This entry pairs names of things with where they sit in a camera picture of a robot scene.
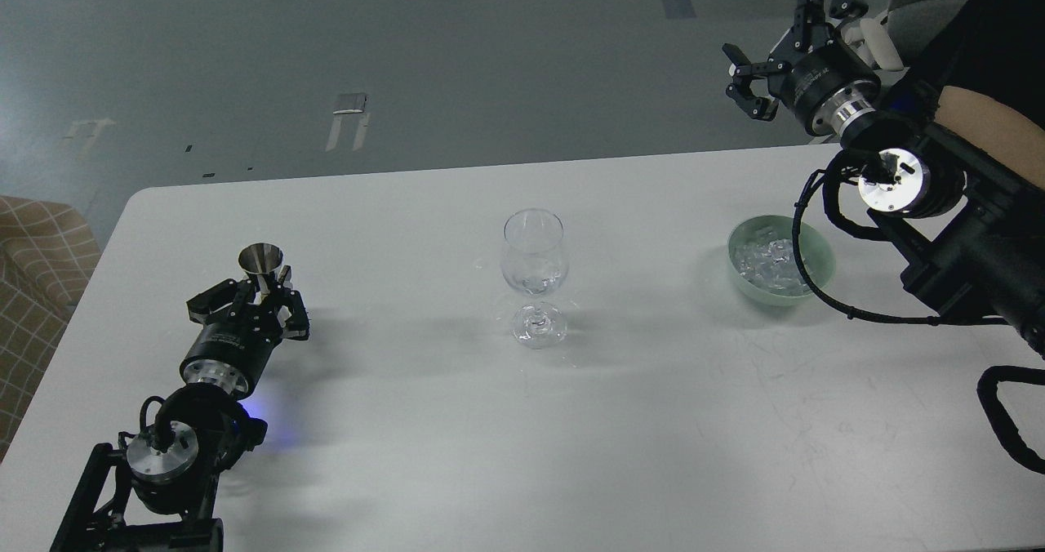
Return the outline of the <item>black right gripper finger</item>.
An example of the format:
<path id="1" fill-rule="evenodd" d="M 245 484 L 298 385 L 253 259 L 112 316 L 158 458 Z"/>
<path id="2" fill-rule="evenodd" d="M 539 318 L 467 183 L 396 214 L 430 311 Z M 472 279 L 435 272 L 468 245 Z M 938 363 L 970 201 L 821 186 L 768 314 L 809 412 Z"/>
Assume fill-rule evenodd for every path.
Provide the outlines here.
<path id="1" fill-rule="evenodd" d="M 796 0 L 794 17 L 772 49 L 772 62 L 795 65 L 807 54 L 840 41 L 838 23 L 862 19 L 866 0 Z"/>
<path id="2" fill-rule="evenodd" d="M 779 109 L 779 96 L 773 91 L 770 91 L 769 96 L 754 95 L 753 83 L 787 74 L 789 62 L 768 60 L 754 64 L 735 43 L 724 43 L 722 52 L 732 62 L 728 97 L 743 110 L 746 117 L 763 122 L 772 121 Z"/>

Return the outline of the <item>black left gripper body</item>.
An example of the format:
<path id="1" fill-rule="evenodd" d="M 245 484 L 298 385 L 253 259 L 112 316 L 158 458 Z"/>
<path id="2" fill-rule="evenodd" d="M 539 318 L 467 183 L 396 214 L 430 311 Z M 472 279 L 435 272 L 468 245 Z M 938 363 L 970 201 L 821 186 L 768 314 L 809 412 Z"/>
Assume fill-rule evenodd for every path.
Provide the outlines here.
<path id="1" fill-rule="evenodd" d="M 180 377 L 216 385 L 232 399 L 246 399 L 256 390 L 269 358 L 283 340 L 283 325 L 271 309 L 249 304 L 193 315 L 202 325 L 198 339 L 180 363 Z"/>

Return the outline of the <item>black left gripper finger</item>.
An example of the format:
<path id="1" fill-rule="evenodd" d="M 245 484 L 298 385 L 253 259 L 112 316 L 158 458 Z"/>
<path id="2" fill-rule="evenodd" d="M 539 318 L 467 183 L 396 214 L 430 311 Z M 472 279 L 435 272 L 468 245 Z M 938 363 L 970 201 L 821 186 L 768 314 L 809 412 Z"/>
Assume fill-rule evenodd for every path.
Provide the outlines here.
<path id="1" fill-rule="evenodd" d="M 227 279 L 186 302 L 188 318 L 201 325 L 242 324 L 260 318 L 258 291 L 250 279 Z"/>
<path id="2" fill-rule="evenodd" d="M 291 264 L 281 264 L 273 274 L 273 286 L 269 292 L 273 315 L 281 330 L 281 339 L 306 341 L 310 338 L 309 313 L 304 306 L 302 295 L 291 284 Z"/>

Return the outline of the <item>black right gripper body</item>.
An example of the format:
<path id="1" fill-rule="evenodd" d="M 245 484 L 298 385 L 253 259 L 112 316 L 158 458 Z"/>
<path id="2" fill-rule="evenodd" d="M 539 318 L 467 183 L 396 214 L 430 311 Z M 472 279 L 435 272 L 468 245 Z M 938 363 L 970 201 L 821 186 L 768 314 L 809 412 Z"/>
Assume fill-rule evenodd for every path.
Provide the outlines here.
<path id="1" fill-rule="evenodd" d="M 833 97 L 860 94 L 870 101 L 880 87 L 880 78 L 864 60 L 844 43 L 833 42 L 803 54 L 791 65 L 776 97 L 807 135 L 826 136 L 835 131 L 831 116 L 838 105 L 829 102 Z"/>

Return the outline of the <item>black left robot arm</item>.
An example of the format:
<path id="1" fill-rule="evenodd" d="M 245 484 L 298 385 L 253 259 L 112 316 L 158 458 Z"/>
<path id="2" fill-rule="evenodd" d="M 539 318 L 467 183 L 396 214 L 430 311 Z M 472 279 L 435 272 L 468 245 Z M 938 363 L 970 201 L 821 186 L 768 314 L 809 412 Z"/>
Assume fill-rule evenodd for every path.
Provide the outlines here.
<path id="1" fill-rule="evenodd" d="M 135 433 L 92 448 L 56 530 L 53 551 L 220 551 L 214 515 L 220 474 L 265 440 L 243 400 L 283 341 L 306 341 L 309 315 L 291 266 L 243 262 L 189 300 L 202 326 L 180 363 L 182 388 L 150 396 Z"/>

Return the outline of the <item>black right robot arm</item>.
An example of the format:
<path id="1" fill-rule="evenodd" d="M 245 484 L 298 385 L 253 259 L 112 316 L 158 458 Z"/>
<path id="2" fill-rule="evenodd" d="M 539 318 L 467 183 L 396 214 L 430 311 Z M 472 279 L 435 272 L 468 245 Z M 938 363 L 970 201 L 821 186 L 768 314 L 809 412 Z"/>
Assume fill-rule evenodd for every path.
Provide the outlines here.
<path id="1" fill-rule="evenodd" d="M 779 105 L 807 134 L 841 148 L 809 176 L 791 242 L 802 280 L 851 320 L 895 325 L 1008 325 L 1043 352 L 1043 90 L 1016 76 L 1043 69 L 1043 0 L 966 0 L 883 88 L 843 32 L 865 0 L 796 0 L 767 60 L 732 43 L 727 95 L 751 119 Z M 813 196 L 855 239 L 891 244 L 905 291 L 930 315 L 862 310 L 812 280 L 800 239 Z"/>

